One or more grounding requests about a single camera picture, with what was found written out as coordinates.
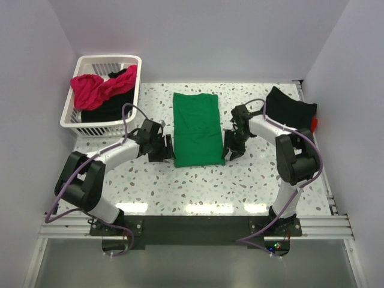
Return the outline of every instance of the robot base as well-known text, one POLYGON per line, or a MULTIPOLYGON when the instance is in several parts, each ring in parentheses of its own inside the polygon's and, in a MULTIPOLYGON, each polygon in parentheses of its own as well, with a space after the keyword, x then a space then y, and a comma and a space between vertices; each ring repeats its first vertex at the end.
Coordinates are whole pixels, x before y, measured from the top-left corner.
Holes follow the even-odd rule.
MULTIPOLYGON (((134 233, 133 249, 142 250, 146 245, 238 245, 237 239, 265 227, 271 222, 271 216, 129 215, 124 216, 124 222, 134 233)), ((113 230, 93 220, 89 223, 91 236, 122 236, 121 230, 113 230)), ((264 234, 251 241, 278 255, 285 255, 290 248, 289 240, 265 241, 264 236, 285 238, 288 235, 302 236, 300 220, 296 217, 277 222, 264 234)), ((123 250, 125 247, 120 239, 104 239, 102 246, 104 251, 123 250)))

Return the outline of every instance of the red object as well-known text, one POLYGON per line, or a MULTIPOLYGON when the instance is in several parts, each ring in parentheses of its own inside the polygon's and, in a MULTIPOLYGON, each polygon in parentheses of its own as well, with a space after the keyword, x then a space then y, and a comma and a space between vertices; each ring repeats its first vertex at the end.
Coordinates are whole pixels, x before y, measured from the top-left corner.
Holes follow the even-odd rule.
POLYGON ((311 132, 312 132, 312 134, 314 133, 314 130, 316 129, 316 127, 317 127, 317 118, 312 118, 312 123, 311 123, 311 132))
POLYGON ((110 97, 134 88, 137 65, 131 65, 124 74, 104 82, 98 75, 86 74, 71 79, 74 92, 73 106, 77 110, 95 110, 110 97))

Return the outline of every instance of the folded green cloth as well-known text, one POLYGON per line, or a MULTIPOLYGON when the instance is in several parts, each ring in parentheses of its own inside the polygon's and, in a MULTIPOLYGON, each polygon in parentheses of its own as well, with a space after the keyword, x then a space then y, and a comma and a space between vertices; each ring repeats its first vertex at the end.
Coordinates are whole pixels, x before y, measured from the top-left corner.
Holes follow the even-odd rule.
POLYGON ((173 94, 175 166, 224 165, 218 97, 173 94))

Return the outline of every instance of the plastic basket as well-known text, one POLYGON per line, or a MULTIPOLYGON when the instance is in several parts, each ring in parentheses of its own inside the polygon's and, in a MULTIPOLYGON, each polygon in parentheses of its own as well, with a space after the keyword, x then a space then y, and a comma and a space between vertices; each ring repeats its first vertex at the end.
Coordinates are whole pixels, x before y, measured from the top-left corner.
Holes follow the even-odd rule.
MULTIPOLYGON (((84 74, 96 74, 104 80, 109 79, 108 74, 118 72, 130 65, 137 65, 137 77, 133 96, 133 104, 137 105, 140 88, 140 72, 142 60, 133 55, 92 55, 82 56, 77 61, 73 77, 84 74)), ((72 88, 67 95, 64 110, 61 115, 60 125, 72 129, 80 137, 111 137, 124 135, 122 120, 112 122, 81 123, 80 112, 73 107, 74 93, 72 88)), ((134 122, 137 110, 130 111, 127 117, 128 130, 136 127, 134 122)))

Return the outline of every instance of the terrazzo surface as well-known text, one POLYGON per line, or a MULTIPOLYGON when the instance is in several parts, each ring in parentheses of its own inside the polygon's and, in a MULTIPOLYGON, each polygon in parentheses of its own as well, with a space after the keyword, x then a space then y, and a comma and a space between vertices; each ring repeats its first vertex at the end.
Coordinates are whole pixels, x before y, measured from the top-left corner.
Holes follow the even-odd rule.
MULTIPOLYGON (((222 129, 231 129, 230 111, 254 98, 266 98, 273 86, 299 100, 294 84, 252 83, 143 83, 139 107, 149 118, 161 122, 173 134, 173 93, 217 94, 222 129)), ((251 103, 258 110, 262 104, 251 103)), ((141 124, 143 117, 137 117, 141 124)), ((90 152, 116 138, 78 138, 75 150, 90 152)), ((256 137, 247 141, 247 152, 225 166, 175 168, 172 160, 149 163, 147 156, 128 161, 110 171, 103 196, 125 211, 143 215, 266 215, 280 183, 275 148, 256 137)), ((58 213, 73 208, 60 201, 58 213)), ((330 215, 322 178, 304 189, 298 215, 330 215)))

